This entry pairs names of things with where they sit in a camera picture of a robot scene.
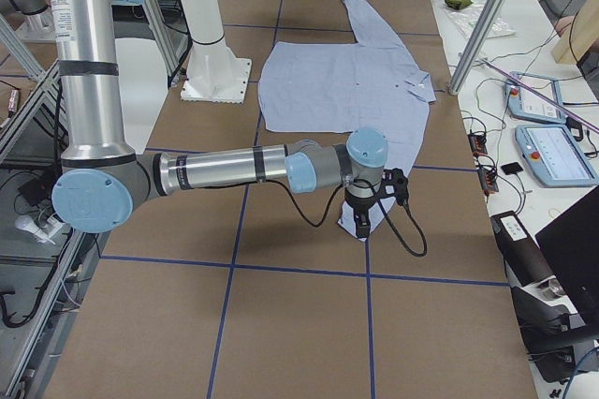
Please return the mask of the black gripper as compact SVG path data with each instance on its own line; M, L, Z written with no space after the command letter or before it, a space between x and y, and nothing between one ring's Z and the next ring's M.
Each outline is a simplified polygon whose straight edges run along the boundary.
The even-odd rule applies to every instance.
M369 211L376 203L375 194L369 182L356 182L345 189L345 202L352 209L358 238L368 238L370 235Z

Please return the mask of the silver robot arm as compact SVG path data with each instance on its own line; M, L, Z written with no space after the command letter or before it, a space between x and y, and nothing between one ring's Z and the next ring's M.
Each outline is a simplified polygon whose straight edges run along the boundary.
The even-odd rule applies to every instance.
M124 137L114 0L51 0L69 144L51 193L60 218L87 233L121 226L142 203L179 190L287 179L290 194L343 190L355 233L370 234L369 211L385 195L387 140L375 129L344 144L256 146L200 155L137 155Z

